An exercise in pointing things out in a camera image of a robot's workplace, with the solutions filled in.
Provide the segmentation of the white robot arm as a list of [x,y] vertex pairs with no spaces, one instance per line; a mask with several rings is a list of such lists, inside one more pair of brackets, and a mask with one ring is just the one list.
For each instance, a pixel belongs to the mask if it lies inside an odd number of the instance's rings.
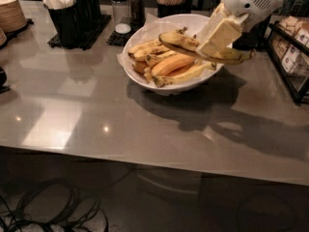
[[201,41],[196,52],[203,57],[212,56],[264,21],[283,2],[284,0],[223,0],[201,30]]

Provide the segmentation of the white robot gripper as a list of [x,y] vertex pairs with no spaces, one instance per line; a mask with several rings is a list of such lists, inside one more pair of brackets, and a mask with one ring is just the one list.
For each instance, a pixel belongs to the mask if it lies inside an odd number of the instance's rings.
[[224,0],[211,14],[208,23],[198,34],[196,52],[203,57],[212,56],[264,21],[284,0]]

